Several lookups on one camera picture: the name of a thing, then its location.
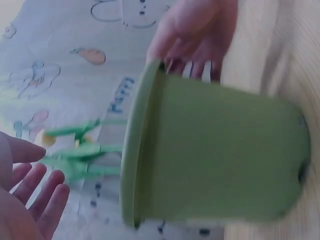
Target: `green toy stem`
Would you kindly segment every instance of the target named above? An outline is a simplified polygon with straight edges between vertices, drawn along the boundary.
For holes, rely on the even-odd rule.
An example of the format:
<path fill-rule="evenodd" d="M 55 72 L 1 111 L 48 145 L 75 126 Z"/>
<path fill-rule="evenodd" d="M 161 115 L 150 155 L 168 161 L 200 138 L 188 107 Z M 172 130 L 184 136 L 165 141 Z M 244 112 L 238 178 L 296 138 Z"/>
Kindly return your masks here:
<path fill-rule="evenodd" d="M 123 148 L 123 145 L 101 145 L 100 151 L 104 153 L 122 152 Z"/>
<path fill-rule="evenodd" d="M 100 145 L 98 143 L 85 142 L 77 148 L 67 148 L 55 152 L 52 156 L 61 156 L 66 159 L 81 159 L 86 157 L 95 157 L 105 153 L 121 152 L 123 145 Z"/>
<path fill-rule="evenodd" d="M 93 176 L 120 175 L 120 167 L 90 165 L 87 173 Z"/>
<path fill-rule="evenodd" d="M 81 138 L 84 134 L 91 131 L 92 129 L 102 125 L 102 124 L 110 124 L 110 125 L 125 125 L 127 124 L 127 120 L 124 119 L 109 119 L 103 120 L 97 119 L 95 121 L 88 121 L 81 125 L 75 126 L 65 126 L 59 127 L 54 129 L 48 129 L 45 131 L 45 134 L 51 137 L 58 137 L 58 136 L 66 136 L 70 134 L 76 134 L 78 137 L 77 139 Z"/>

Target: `green plastic pot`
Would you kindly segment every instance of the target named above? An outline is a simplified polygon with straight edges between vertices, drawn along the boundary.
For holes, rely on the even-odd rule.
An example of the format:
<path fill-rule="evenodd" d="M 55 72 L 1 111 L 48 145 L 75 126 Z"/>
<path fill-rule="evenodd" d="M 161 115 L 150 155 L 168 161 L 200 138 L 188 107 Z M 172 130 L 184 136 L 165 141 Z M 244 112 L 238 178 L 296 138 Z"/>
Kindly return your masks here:
<path fill-rule="evenodd" d="M 299 198 L 310 137 L 291 103 L 145 67 L 128 119 L 120 201 L 126 225 L 273 221 Z"/>

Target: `drawing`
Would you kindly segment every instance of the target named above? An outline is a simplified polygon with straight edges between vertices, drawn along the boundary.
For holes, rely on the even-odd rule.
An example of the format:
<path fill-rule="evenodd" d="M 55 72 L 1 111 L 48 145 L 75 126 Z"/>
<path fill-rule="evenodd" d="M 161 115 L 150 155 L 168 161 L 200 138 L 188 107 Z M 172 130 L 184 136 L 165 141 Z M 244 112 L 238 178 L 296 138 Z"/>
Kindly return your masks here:
<path fill-rule="evenodd" d="M 40 110 L 37 111 L 31 120 L 29 120 L 26 124 L 23 124 L 22 121 L 15 121 L 13 124 L 13 129 L 15 130 L 15 137 L 21 139 L 23 136 L 23 131 L 28 132 L 28 138 L 30 142 L 34 142 L 37 134 L 45 129 L 43 125 L 44 121 L 48 118 L 49 111 L 48 110 Z"/>
<path fill-rule="evenodd" d="M 148 29 L 157 23 L 155 14 L 147 10 L 146 0 L 139 0 L 137 8 L 132 11 L 133 14 L 128 20 L 122 24 L 125 27 L 132 27 L 134 29 Z"/>
<path fill-rule="evenodd" d="M 45 65 L 35 61 L 31 68 L 11 73 L 9 79 L 0 83 L 0 97 L 32 100 L 47 91 L 60 74 L 56 64 Z"/>
<path fill-rule="evenodd" d="M 13 25 L 10 24 L 4 29 L 4 33 L 2 34 L 2 37 L 5 39 L 11 39 L 13 35 L 17 33 L 17 28 Z"/>
<path fill-rule="evenodd" d="M 71 54 L 78 54 L 89 63 L 99 66 L 106 62 L 106 55 L 103 51 L 94 48 L 78 48 L 70 52 Z"/>
<path fill-rule="evenodd" d="M 95 0 L 95 3 L 90 13 L 92 17 L 105 23 L 115 23 L 122 20 L 122 9 L 120 0 Z M 134 14 L 128 20 L 122 22 L 125 27 L 132 27 L 134 29 L 148 29 L 157 23 L 154 14 L 146 11 L 146 0 L 139 0 L 139 5 Z"/>
<path fill-rule="evenodd" d="M 108 113 L 113 114 L 122 114 L 122 103 L 129 96 L 129 92 L 132 90 L 133 85 L 135 84 L 135 80 L 130 77 L 125 77 L 118 88 L 115 91 L 113 100 L 111 101 L 109 108 L 107 110 Z"/>
<path fill-rule="evenodd" d="M 95 20 L 105 23 L 121 21 L 121 4 L 119 0 L 101 0 L 97 2 L 90 10 Z"/>

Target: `open hand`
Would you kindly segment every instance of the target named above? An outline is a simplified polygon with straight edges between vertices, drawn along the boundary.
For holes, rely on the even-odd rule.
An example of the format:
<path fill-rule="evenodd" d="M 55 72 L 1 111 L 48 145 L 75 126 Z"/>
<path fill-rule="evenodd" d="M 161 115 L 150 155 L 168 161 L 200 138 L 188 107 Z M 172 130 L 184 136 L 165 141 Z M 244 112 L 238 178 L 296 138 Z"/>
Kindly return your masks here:
<path fill-rule="evenodd" d="M 220 81 L 224 56 L 236 28 L 238 0 L 178 0 L 160 21 L 147 62 L 164 59 L 169 72 L 201 78 L 211 61 L 211 80 Z"/>
<path fill-rule="evenodd" d="M 40 160 L 46 151 L 0 132 L 0 153 L 0 238 L 51 240 L 70 192 L 63 184 L 64 174 L 53 171 L 35 202 L 26 209 L 27 201 L 47 171 L 43 164 L 32 167 L 30 163 Z M 13 163 L 22 164 L 12 170 Z M 19 182 L 21 184 L 10 194 Z"/>

